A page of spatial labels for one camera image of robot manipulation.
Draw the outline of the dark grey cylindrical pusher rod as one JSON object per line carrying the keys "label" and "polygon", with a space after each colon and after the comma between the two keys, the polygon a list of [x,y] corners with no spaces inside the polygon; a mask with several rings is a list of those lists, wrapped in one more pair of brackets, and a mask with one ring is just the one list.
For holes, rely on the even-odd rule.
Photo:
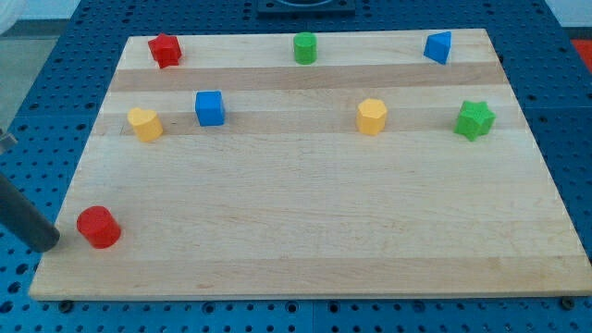
{"label": "dark grey cylindrical pusher rod", "polygon": [[54,248],[59,231],[4,175],[1,175],[1,223],[37,253]]}

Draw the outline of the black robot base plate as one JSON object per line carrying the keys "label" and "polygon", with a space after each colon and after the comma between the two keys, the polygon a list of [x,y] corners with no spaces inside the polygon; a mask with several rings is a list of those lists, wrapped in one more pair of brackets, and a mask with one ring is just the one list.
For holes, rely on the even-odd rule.
{"label": "black robot base plate", "polygon": [[259,16],[284,14],[354,14],[355,0],[256,0],[256,12]]}

